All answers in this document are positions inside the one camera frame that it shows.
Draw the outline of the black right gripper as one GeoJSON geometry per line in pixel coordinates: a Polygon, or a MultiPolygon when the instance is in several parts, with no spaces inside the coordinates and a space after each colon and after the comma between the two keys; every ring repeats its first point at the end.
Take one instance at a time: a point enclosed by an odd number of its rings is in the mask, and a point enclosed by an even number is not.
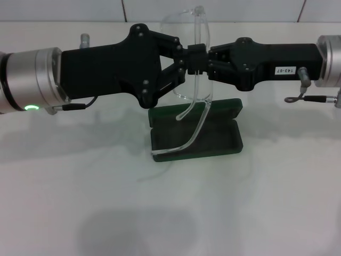
{"type": "Polygon", "coordinates": [[[319,77],[319,50],[315,44],[260,44],[250,38],[209,49],[208,79],[251,91],[263,81],[298,81],[305,67],[312,80],[319,77]]]}

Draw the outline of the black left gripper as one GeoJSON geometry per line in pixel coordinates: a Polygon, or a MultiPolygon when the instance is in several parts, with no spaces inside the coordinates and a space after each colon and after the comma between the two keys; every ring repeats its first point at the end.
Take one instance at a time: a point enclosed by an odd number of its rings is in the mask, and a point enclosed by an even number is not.
{"type": "Polygon", "coordinates": [[[128,93],[149,109],[161,73],[157,44],[147,25],[136,24],[120,43],[64,51],[61,87],[71,99],[128,93]]]}

